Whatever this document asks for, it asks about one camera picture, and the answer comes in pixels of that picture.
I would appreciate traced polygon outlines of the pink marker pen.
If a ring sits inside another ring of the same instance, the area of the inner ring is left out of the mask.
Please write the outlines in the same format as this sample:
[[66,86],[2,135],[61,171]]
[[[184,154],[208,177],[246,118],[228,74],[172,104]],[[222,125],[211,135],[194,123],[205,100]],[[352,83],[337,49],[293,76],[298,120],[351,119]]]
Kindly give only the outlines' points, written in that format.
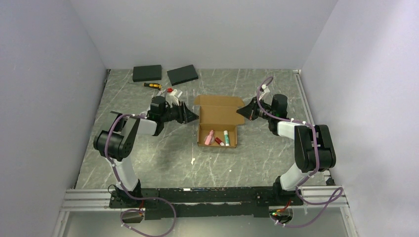
[[206,136],[204,144],[206,146],[209,146],[214,142],[214,140],[215,140],[214,130],[212,129],[212,130],[209,131],[208,135]]

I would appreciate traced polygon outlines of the brown cardboard box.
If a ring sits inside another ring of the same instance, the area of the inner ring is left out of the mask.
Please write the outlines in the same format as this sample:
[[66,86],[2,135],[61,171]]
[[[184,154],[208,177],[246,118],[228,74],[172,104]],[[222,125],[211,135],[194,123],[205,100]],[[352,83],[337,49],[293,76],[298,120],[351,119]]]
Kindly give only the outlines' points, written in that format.
[[210,130],[214,130],[214,137],[224,142],[223,131],[228,130],[230,146],[236,148],[238,145],[238,126],[245,123],[244,117],[236,113],[236,110],[244,107],[244,102],[237,96],[222,95],[199,95],[195,98],[194,104],[199,106],[199,126],[197,145],[200,147],[221,147],[215,141],[206,146],[205,138]]

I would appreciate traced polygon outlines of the green white glue stick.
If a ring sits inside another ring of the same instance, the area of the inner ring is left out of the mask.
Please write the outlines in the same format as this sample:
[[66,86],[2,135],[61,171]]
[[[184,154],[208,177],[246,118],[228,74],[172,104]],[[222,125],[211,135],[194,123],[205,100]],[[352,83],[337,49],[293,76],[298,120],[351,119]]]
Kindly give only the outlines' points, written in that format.
[[230,146],[230,139],[229,139],[229,132],[228,132],[228,130],[224,130],[223,131],[223,135],[224,135],[224,144],[225,144],[225,146]]

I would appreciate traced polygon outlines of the red white marker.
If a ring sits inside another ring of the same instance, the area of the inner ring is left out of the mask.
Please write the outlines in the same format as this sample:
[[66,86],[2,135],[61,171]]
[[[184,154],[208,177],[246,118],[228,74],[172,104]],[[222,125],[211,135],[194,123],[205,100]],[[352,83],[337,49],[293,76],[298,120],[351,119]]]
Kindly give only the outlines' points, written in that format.
[[225,146],[225,143],[218,137],[215,137],[215,142],[220,146]]

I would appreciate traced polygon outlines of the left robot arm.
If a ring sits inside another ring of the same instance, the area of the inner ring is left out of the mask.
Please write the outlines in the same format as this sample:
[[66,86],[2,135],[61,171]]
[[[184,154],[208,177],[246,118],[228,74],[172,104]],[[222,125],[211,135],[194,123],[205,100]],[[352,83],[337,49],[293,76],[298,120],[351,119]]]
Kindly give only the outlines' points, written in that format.
[[142,201],[141,183],[129,157],[136,136],[158,136],[167,122],[175,120],[187,124],[198,118],[176,96],[166,98],[161,95],[151,99],[149,109],[143,114],[115,111],[108,114],[93,140],[93,147],[111,166],[117,180],[117,191],[124,191],[122,200],[127,206],[136,207]]

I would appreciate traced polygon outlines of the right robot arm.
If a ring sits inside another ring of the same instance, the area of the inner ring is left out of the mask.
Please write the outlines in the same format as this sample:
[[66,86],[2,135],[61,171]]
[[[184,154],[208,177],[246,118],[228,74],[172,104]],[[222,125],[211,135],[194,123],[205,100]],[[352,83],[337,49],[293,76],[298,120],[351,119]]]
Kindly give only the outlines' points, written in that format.
[[336,163],[329,128],[326,125],[315,125],[315,132],[312,132],[311,127],[288,119],[287,109],[287,96],[275,94],[271,104],[262,100],[258,102],[254,97],[248,105],[236,111],[248,120],[267,120],[273,135],[294,141],[294,164],[274,183],[276,189],[272,192],[272,198],[278,205],[286,204],[292,197],[291,191],[314,170],[323,172]]

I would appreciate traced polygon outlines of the black foam block right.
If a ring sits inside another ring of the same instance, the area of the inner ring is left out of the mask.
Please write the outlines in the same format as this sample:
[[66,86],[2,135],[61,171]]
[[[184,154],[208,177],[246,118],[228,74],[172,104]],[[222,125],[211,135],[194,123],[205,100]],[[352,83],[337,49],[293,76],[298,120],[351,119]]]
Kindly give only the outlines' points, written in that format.
[[177,69],[167,71],[170,84],[172,86],[193,81],[199,78],[194,65],[187,65]]

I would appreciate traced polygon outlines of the black foam block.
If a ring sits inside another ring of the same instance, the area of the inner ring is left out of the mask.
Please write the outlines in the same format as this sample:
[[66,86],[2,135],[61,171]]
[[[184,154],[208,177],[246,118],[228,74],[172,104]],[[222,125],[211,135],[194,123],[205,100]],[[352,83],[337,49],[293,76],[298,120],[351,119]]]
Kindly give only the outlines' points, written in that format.
[[146,82],[162,79],[161,65],[136,66],[133,68],[132,81]]
[[187,65],[177,69],[167,71],[170,84],[172,86],[193,81],[199,78],[194,65]]

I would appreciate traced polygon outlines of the yellow black screwdriver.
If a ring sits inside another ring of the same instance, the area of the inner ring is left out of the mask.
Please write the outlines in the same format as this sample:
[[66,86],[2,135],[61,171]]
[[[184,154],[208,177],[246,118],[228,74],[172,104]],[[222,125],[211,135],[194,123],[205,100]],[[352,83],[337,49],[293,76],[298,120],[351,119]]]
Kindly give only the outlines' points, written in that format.
[[159,83],[147,83],[145,82],[143,84],[144,87],[148,87],[148,88],[153,88],[153,89],[157,89],[157,90],[161,90],[162,89],[162,85]]

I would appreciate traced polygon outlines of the black foam block left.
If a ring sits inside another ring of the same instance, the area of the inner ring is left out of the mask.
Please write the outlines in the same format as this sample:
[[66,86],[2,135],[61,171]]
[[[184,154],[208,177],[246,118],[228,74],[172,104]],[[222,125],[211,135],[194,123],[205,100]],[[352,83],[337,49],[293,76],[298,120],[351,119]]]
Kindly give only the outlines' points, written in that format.
[[162,79],[161,65],[136,66],[133,68],[132,81],[146,82]]

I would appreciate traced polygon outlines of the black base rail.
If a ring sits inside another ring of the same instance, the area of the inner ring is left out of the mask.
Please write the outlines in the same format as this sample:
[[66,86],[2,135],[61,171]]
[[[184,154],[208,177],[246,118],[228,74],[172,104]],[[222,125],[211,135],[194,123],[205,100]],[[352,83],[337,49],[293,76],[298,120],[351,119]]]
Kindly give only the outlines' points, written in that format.
[[283,206],[302,206],[294,191],[278,187],[143,188],[131,199],[124,191],[111,192],[111,209],[144,208],[146,220],[186,217],[252,216],[268,217]]

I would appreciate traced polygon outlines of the aluminium frame rail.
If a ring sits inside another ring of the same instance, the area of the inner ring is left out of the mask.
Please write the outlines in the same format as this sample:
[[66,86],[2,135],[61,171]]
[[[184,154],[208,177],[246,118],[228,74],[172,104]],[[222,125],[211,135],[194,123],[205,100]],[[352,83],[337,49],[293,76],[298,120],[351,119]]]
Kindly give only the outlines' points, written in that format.
[[65,192],[61,211],[109,211],[111,194],[107,189],[69,189]]

